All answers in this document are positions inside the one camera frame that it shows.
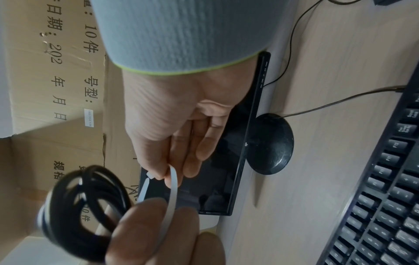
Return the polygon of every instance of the light blue sleeve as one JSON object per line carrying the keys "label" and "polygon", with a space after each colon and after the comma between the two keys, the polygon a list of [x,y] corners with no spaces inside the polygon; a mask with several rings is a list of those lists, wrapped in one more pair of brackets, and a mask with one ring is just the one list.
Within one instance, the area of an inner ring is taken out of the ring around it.
{"label": "light blue sleeve", "polygon": [[174,75],[221,68],[264,50],[293,0],[91,0],[110,59]]}

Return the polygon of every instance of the white flat cable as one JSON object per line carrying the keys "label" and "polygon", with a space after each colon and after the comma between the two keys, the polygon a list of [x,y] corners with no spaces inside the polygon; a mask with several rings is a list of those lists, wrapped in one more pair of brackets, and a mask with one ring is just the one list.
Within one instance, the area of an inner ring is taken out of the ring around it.
{"label": "white flat cable", "polygon": [[[170,185],[170,197],[169,197],[169,203],[167,205],[167,210],[165,217],[163,218],[163,221],[161,222],[160,232],[158,234],[157,244],[156,244],[156,250],[164,240],[167,230],[169,230],[170,223],[173,219],[173,214],[175,213],[175,207],[176,207],[176,198],[178,197],[178,175],[176,174],[176,169],[169,165],[170,167],[170,177],[172,180],[172,183]],[[148,185],[150,183],[150,179],[153,179],[154,177],[147,173],[147,177],[145,179],[144,185],[141,188],[141,191],[138,195],[137,203],[141,203],[145,199],[145,194],[147,193]]]}

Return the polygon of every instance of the black monitor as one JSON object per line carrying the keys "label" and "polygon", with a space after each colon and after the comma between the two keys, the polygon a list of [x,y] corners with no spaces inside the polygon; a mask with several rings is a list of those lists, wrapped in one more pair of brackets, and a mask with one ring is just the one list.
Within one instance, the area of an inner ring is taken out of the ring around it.
{"label": "black monitor", "polygon": [[[188,206],[199,214],[231,215],[236,201],[243,167],[246,162],[248,138],[254,130],[256,113],[268,69],[269,52],[259,54],[251,88],[235,106],[228,118],[220,141],[209,159],[202,163],[198,175],[183,178],[178,189],[176,208]],[[141,169],[140,190],[147,171]],[[164,181],[151,179],[145,198],[162,197],[168,201],[170,189]]]}

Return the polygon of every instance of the desk surface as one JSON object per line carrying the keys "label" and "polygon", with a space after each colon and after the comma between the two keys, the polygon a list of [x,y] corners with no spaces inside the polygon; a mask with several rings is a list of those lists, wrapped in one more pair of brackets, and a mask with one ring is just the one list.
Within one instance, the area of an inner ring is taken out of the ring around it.
{"label": "desk surface", "polygon": [[[301,0],[297,16],[314,2]],[[291,68],[273,96],[277,114],[406,84],[419,61],[416,0],[389,7],[324,1],[301,22]],[[227,263],[315,264],[399,97],[369,95],[288,118],[295,137],[290,163],[274,176],[253,174],[250,187],[240,187],[237,223],[220,221]]]}

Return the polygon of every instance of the black keyboard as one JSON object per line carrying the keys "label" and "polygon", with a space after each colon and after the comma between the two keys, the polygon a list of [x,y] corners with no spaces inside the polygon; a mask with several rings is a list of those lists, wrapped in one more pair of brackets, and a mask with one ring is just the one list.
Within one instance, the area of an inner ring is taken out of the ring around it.
{"label": "black keyboard", "polygon": [[419,66],[317,265],[419,265]]}

